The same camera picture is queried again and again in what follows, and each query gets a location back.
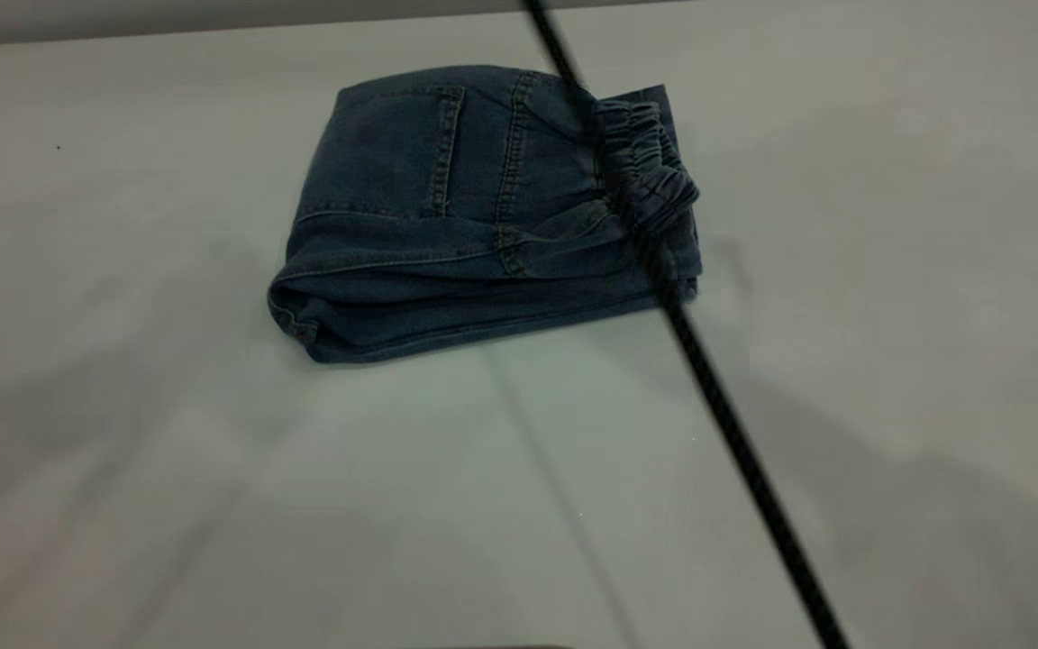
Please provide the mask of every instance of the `gray wall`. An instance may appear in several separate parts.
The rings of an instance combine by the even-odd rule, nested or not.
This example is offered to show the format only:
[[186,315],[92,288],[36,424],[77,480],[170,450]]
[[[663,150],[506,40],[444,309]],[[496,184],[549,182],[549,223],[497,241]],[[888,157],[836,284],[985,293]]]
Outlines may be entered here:
[[[651,0],[551,0],[588,7]],[[0,43],[508,11],[519,0],[0,0]]]

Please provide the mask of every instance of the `black cable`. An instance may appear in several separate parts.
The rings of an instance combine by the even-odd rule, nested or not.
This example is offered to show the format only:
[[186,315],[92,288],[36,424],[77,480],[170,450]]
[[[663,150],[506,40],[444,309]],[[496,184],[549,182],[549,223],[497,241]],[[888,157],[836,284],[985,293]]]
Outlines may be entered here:
[[[568,52],[564,48],[564,42],[556,34],[555,28],[551,25],[550,18],[548,18],[540,0],[523,0],[523,4],[526,5],[527,12],[530,15],[531,21],[535,22],[540,37],[543,38],[543,45],[547,48],[551,61],[555,62],[559,77],[564,78],[564,83],[568,86],[568,91],[572,96],[574,112],[576,112],[577,119],[583,129],[584,140],[588,140],[595,147],[597,161],[602,163],[602,125],[598,123],[591,104],[582,92],[582,86],[576,72],[574,72],[574,66],[571,64]],[[799,539],[795,535],[795,528],[791,526],[791,521],[783,512],[783,506],[780,505],[780,498],[775,495],[775,489],[768,481],[767,471],[763,469],[759,457],[755,455],[753,443],[750,443],[747,432],[736,414],[734,406],[732,406],[732,400],[715,373],[712,360],[704,350],[704,345],[700,343],[700,336],[691,327],[691,321],[687,319],[687,314],[684,313],[679,287],[677,287],[676,280],[672,279],[666,264],[659,258],[658,244],[651,235],[644,233],[635,224],[634,207],[630,194],[627,193],[626,182],[611,178],[610,174],[606,174],[604,178],[608,180],[608,189],[613,189],[613,207],[626,231],[631,252],[646,273],[647,278],[650,279],[659,307],[666,314],[667,322],[672,325],[680,348],[683,349],[684,357],[687,358],[687,366],[691,369],[691,374],[700,385],[704,402],[712,411],[715,423],[718,424],[721,435],[723,435],[723,440],[729,451],[732,452],[736,467],[747,485],[747,490],[755,506],[759,509],[759,513],[761,513],[763,522],[767,525],[771,543],[778,550],[783,566],[787,568],[791,583],[795,585],[795,592],[799,595],[803,609],[807,610],[820,644],[825,649],[847,649],[848,641],[844,638],[844,629],[840,627],[840,621],[831,612],[827,595],[824,594],[823,587],[816,578],[808,556],[803,553]]]

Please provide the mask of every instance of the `white table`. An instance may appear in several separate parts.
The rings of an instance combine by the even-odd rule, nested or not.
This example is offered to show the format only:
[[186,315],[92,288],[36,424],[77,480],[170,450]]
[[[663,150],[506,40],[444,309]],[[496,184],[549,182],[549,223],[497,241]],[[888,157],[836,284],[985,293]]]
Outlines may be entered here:
[[[693,316],[861,648],[1038,646],[1038,0],[561,16],[666,83]],[[264,308],[334,93],[522,13],[0,46],[0,646],[815,646],[658,314],[367,367]]]

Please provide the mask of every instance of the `blue denim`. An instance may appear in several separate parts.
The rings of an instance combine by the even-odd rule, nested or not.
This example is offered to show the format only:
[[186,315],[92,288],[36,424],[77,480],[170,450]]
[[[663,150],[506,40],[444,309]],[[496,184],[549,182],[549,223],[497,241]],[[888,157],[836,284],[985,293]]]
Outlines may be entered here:
[[[663,86],[594,100],[603,172],[695,295],[700,190]],[[322,362],[386,360],[652,307],[564,82],[453,66],[338,92],[271,316]]]

